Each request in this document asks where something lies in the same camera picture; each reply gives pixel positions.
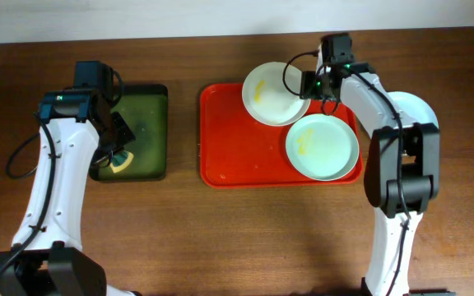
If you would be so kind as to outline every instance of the white wall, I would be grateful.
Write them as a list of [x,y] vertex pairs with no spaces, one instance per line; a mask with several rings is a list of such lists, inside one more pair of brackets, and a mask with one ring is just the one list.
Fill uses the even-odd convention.
[[0,0],[0,43],[474,25],[474,0]]

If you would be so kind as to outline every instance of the bimanual robot arms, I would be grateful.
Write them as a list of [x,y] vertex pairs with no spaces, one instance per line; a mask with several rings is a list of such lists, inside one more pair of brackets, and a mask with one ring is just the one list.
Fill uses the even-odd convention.
[[[120,94],[114,99],[113,79]],[[45,94],[39,163],[29,205],[9,252],[0,252],[0,294],[133,296],[107,285],[103,268],[81,250],[81,206],[90,165],[135,137],[119,113],[119,74],[101,62],[78,62],[74,86]],[[47,263],[47,270],[40,267]]]
[[[318,58],[316,71],[303,72],[300,93],[286,83],[285,87],[301,99],[321,99],[323,106],[329,100],[336,108],[343,103],[371,137],[364,185],[376,221],[361,294],[402,296],[409,294],[407,271],[416,227],[439,191],[438,122],[432,109],[414,95],[405,94],[410,102],[402,108],[393,99],[397,94],[385,91],[374,69],[355,61],[351,46],[348,34],[324,36],[318,50],[302,53],[286,65],[303,55]],[[405,154],[416,157],[414,163],[402,164]]]

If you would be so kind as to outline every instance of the yellow sponge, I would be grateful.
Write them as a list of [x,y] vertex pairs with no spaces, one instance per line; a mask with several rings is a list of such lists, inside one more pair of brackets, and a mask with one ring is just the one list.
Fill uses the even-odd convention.
[[109,166],[113,170],[113,173],[123,171],[131,164],[133,157],[134,155],[131,152],[122,151],[113,156]]

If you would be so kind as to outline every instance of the tabletop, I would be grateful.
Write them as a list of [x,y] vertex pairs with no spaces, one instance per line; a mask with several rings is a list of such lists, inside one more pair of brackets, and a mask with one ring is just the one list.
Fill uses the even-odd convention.
[[[167,172],[139,183],[87,180],[84,252],[108,282],[143,294],[283,295],[359,288],[374,212],[358,182],[213,189],[199,174],[199,95],[242,82],[256,66],[315,49],[323,33],[0,44],[0,251],[25,214],[33,178],[5,176],[8,156],[37,132],[43,94],[72,84],[74,64],[100,60],[129,83],[169,89]],[[474,28],[352,32],[357,60],[387,91],[411,92],[436,112],[440,193],[416,233],[412,289],[474,295]],[[295,64],[313,69],[312,58]],[[360,131],[364,161],[369,138]],[[28,147],[15,170],[34,167]]]

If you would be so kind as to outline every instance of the red tray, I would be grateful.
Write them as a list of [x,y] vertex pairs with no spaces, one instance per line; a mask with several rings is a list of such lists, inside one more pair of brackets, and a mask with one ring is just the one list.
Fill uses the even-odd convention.
[[[322,182],[294,169],[286,156],[285,139],[291,125],[270,127],[259,123],[244,108],[243,84],[215,84],[201,94],[201,176],[215,188],[330,185],[352,183],[363,169],[361,151],[355,167],[345,177]],[[325,105],[331,112],[333,103]],[[312,102],[306,114],[321,113]],[[347,123],[356,136],[356,120],[340,104],[334,116]]]

